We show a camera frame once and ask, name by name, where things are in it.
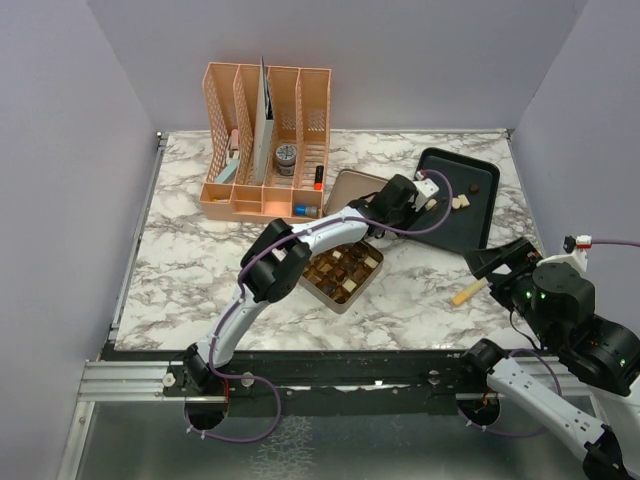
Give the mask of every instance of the small tube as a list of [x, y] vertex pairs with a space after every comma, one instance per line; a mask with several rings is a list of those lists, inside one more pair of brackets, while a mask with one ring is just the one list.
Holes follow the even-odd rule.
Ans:
[[305, 205], [296, 205], [293, 213], [303, 217], [318, 218], [318, 207], [307, 207]]
[[238, 129], [234, 128], [233, 130], [231, 130], [231, 141], [230, 141], [229, 150], [240, 150], [239, 138], [240, 138], [240, 135], [238, 134]]

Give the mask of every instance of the brown chocolate piece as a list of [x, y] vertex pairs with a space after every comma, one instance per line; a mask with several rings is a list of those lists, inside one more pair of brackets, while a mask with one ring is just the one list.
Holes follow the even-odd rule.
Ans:
[[320, 283], [318, 283], [318, 285], [316, 286], [327, 297], [330, 297], [338, 287], [338, 284], [336, 282], [332, 282], [331, 279], [325, 275], [324, 277], [322, 277]]
[[349, 298], [351, 298], [351, 294], [342, 287], [336, 288], [336, 291], [331, 295], [331, 300], [336, 302], [338, 305], [344, 305], [347, 303]]
[[364, 265], [358, 265], [356, 271], [351, 274], [351, 279], [356, 283], [362, 283], [370, 274], [371, 270], [369, 270]]
[[331, 271], [327, 275], [331, 277], [333, 280], [335, 280], [336, 282], [342, 283], [342, 281], [347, 276], [347, 272], [344, 270], [344, 268], [340, 267], [340, 265], [334, 265], [334, 267], [331, 269]]
[[327, 273], [329, 270], [331, 270], [331, 268], [332, 267], [329, 262], [324, 262], [318, 267], [318, 270], [320, 270], [322, 273]]
[[340, 259], [340, 266], [351, 273], [358, 266], [358, 261], [347, 253]]
[[322, 273], [316, 267], [310, 267], [304, 272], [304, 278], [315, 285], [322, 280]]
[[369, 249], [362, 245], [361, 243], [356, 243], [351, 249], [349, 253], [355, 258], [364, 258], [365, 255], [369, 252]]

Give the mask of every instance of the glass surface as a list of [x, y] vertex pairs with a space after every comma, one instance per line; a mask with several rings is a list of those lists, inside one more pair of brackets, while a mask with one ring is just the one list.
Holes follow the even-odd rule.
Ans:
[[[572, 403], [592, 413], [588, 398]], [[496, 427], [537, 423], [508, 400]], [[505, 439], [427, 414], [288, 416], [260, 443], [233, 445], [186, 433], [177, 403], [99, 403], [79, 479], [265, 480], [580, 479], [581, 462], [551, 434]], [[229, 418], [228, 435], [255, 435], [267, 418]]]

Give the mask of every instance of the mesh organizer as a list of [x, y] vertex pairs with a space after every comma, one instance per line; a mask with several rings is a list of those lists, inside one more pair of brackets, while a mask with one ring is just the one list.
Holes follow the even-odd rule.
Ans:
[[[210, 63], [203, 89], [207, 102], [213, 156], [200, 194], [200, 205], [210, 220], [268, 223], [284, 218], [288, 223], [308, 222], [294, 215], [295, 205], [315, 206], [322, 212], [322, 190], [314, 190], [316, 166], [325, 177], [329, 155], [329, 98], [331, 70], [268, 67], [274, 128], [269, 163], [262, 185], [253, 179], [253, 133], [255, 128], [259, 65]], [[226, 145], [237, 128], [240, 162], [233, 183], [214, 183], [225, 167]], [[275, 151], [284, 143], [296, 144], [293, 176], [276, 168]]]

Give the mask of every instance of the black tray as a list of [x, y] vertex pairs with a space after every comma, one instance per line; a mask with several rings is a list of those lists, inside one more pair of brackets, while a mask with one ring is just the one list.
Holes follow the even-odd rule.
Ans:
[[[471, 205], [451, 210], [449, 218], [434, 232], [411, 238], [454, 252], [486, 248], [500, 181], [498, 167], [439, 148], [427, 148], [420, 156], [416, 171], [426, 169], [438, 170], [446, 175], [453, 187], [454, 197], [464, 193]], [[448, 197], [447, 187], [438, 177], [430, 178], [440, 188], [435, 197], [439, 205], [422, 214], [409, 230], [423, 230], [442, 217], [444, 204], [441, 200]], [[475, 195], [469, 193], [472, 184], [480, 187]]]

